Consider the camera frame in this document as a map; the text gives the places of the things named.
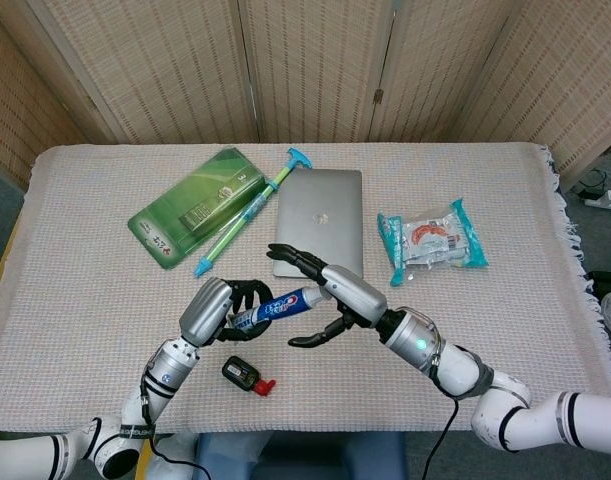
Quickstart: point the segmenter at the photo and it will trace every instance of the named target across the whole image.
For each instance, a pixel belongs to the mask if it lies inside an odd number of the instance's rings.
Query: green blister pack
[[[127,225],[163,268],[173,268],[236,219],[266,180],[238,149],[227,148],[129,219]]]

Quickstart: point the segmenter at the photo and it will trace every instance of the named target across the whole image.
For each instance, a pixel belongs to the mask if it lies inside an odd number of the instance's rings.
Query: white robotic arm
[[[411,308],[387,308],[385,296],[349,270],[272,244],[267,254],[315,280],[338,301],[343,316],[321,333],[295,338],[296,347],[316,347],[354,324],[373,328],[390,350],[429,377],[450,398],[480,396],[472,416],[474,433],[487,445],[510,452],[554,443],[611,454],[611,398],[560,392],[535,408],[527,386],[494,371],[477,355],[441,337],[425,315]]]
[[[156,420],[198,363],[199,347],[215,339],[250,340],[269,326],[247,333],[224,328],[230,308],[236,312],[243,299],[250,308],[255,293],[262,302],[272,298],[255,280],[207,280],[180,318],[181,335],[165,341],[147,362],[120,417],[97,417],[67,434],[0,441],[0,480],[61,480],[79,460],[94,462],[107,479],[129,472]]]

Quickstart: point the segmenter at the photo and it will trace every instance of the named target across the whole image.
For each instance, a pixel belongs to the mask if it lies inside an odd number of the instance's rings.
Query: beige wall
[[[50,36],[25,0],[0,0],[0,22],[14,40],[25,59],[45,81],[52,92],[57,92],[60,103],[85,132],[90,143],[116,143],[116,137],[103,114],[102,104],[91,96],[93,85],[85,83],[72,71]]]
[[[611,144],[611,0],[528,0],[452,139],[549,145],[571,187]]]
[[[382,0],[244,0],[266,142],[364,142],[394,9]]]
[[[404,1],[369,139],[440,142],[463,108],[514,0]]]
[[[27,188],[41,152],[74,143],[85,137],[0,25],[0,174]]]
[[[28,2],[126,143],[258,140],[236,2]]]

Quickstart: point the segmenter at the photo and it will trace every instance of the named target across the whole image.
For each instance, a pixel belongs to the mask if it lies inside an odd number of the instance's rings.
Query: laptop lid
[[[358,170],[294,169],[281,184],[276,243],[287,243],[363,276],[362,175]],[[304,277],[274,261],[277,277]]]

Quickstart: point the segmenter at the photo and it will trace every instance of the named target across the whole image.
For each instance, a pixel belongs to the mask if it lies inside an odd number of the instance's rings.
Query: table
[[[238,145],[268,178],[291,145]],[[302,144],[317,168],[363,172],[365,279],[392,307],[431,316],[453,343],[532,388],[611,395],[611,352],[596,301],[585,292],[564,202],[547,148],[507,144]],[[209,245],[162,270],[127,220],[222,145],[58,147],[32,171],[22,219],[0,285],[0,430],[64,431],[120,411],[149,356],[178,335]],[[414,214],[458,197],[490,266],[423,272],[389,286],[376,230],[379,211]],[[277,198],[216,262],[225,279],[258,278],[275,295],[305,280],[272,276]],[[276,322],[249,343],[216,343],[158,422],[158,431],[290,429],[438,430],[451,411],[420,373],[354,328],[313,350],[287,339],[319,331],[337,313],[319,304]],[[247,394],[220,374],[236,354],[277,386]],[[454,428],[466,429],[474,399]]]

